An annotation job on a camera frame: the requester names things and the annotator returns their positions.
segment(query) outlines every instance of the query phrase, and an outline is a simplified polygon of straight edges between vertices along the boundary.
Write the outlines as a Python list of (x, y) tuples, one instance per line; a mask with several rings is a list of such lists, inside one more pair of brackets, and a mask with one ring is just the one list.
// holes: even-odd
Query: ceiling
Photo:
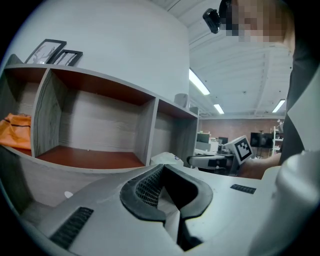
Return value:
[(210, 91), (204, 96), (190, 83), (191, 105), (202, 119), (283, 118), (286, 103), (277, 113), (272, 110), (287, 98), (292, 55), (280, 44), (244, 42), (223, 30), (211, 33), (202, 15), (219, 9), (220, 1), (151, 0), (188, 29), (190, 68)]

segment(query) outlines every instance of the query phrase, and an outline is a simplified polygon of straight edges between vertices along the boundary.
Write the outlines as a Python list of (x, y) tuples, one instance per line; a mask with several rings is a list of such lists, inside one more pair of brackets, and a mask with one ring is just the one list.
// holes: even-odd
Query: brick wall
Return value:
[[(270, 129), (278, 126), (277, 119), (214, 119), (199, 120), (199, 131), (210, 132), (212, 137), (227, 137), (229, 142), (246, 135), (250, 142), (251, 133), (270, 133)], [(269, 150), (263, 149), (264, 158), (268, 156)]]

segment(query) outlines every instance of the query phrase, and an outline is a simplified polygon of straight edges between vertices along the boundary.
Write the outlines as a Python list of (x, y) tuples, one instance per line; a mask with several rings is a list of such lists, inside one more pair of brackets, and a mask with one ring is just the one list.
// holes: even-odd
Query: white wall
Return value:
[(28, 18), (5, 61), (23, 62), (44, 39), (83, 52), (77, 67), (108, 74), (169, 100), (189, 92), (187, 28), (144, 0), (48, 0)]

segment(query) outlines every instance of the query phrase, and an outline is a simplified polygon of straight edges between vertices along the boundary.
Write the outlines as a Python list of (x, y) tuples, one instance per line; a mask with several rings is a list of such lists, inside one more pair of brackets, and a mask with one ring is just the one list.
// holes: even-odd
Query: picture frame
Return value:
[(45, 39), (30, 54), (25, 64), (48, 64), (66, 46), (66, 41)]
[(82, 51), (62, 50), (55, 58), (51, 60), (50, 64), (74, 66), (82, 55)]

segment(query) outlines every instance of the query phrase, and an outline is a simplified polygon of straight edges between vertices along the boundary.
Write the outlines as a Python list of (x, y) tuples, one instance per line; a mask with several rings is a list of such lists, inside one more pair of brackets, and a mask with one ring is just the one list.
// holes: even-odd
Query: orange bag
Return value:
[(9, 114), (0, 121), (0, 144), (31, 150), (30, 147), (31, 116)]

